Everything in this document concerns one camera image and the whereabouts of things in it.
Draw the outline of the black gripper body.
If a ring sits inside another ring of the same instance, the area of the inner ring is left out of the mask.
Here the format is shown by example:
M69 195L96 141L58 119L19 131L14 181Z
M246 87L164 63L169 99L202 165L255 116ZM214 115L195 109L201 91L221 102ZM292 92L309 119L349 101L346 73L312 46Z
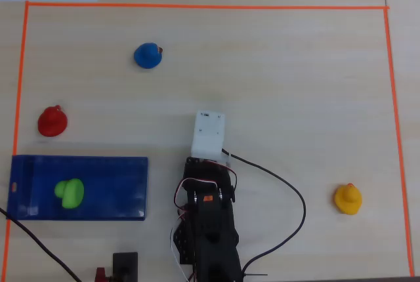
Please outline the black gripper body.
M183 178L202 180L229 180L227 167L214 161L188 157L184 165Z

